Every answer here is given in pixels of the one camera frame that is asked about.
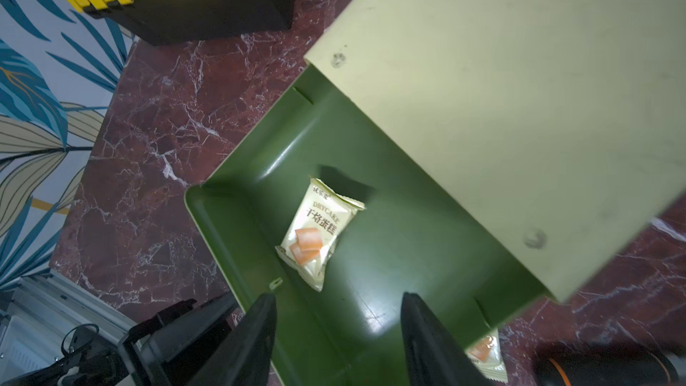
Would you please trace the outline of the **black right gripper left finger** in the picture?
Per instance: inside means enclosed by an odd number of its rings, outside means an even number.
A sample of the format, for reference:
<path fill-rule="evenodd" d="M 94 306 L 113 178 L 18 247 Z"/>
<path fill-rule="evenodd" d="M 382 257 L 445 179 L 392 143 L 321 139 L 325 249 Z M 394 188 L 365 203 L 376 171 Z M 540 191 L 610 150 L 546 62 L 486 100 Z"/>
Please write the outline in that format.
<path fill-rule="evenodd" d="M 268 384 L 276 326 L 276 297 L 264 293 L 188 385 Z"/>

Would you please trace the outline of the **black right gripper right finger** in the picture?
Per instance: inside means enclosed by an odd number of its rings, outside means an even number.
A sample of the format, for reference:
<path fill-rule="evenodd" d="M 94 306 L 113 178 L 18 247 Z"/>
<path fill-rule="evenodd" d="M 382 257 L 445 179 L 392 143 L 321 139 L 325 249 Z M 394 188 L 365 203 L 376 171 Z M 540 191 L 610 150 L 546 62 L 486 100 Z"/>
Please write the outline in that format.
<path fill-rule="evenodd" d="M 400 320 L 407 374 L 412 385 L 491 383 L 418 294 L 403 294 Z"/>

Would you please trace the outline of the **cream cookie packet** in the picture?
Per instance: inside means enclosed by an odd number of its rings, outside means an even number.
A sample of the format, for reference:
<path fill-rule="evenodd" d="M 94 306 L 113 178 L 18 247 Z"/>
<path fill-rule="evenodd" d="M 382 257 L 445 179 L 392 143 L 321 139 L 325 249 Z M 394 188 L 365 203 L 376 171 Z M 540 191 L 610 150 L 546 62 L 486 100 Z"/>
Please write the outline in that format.
<path fill-rule="evenodd" d="M 336 193 L 319 179 L 310 180 L 305 196 L 275 250 L 313 290 L 323 290 L 326 267 L 339 236 L 366 205 Z"/>
<path fill-rule="evenodd" d="M 488 380 L 507 384 L 507 368 L 502 357 L 497 329 L 468 348 L 466 355 Z"/>

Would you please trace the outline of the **green top drawer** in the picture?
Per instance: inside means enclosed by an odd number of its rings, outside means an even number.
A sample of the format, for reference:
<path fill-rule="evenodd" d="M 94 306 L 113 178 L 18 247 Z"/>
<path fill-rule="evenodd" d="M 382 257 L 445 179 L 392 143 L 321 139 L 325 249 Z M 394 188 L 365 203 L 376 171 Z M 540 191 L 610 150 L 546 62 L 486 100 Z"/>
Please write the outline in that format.
<path fill-rule="evenodd" d="M 276 252 L 313 178 L 366 205 L 341 234 L 322 291 Z M 464 348 L 544 292 L 314 67 L 185 203 L 242 308 L 277 283 L 273 366 L 286 385 L 407 384 L 407 292 Z"/>

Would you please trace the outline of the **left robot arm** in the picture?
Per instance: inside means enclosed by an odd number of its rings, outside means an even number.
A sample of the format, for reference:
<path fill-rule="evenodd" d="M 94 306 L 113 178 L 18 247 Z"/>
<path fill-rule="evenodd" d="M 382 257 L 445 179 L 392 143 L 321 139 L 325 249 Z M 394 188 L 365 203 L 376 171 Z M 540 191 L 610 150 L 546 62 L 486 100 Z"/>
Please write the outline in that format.
<path fill-rule="evenodd" d="M 191 385 L 232 327 L 238 307 L 230 293 L 207 303 L 175 303 L 133 326 L 116 344 L 98 325 L 83 323 L 64 336 L 62 357 L 17 375 L 5 385 Z"/>

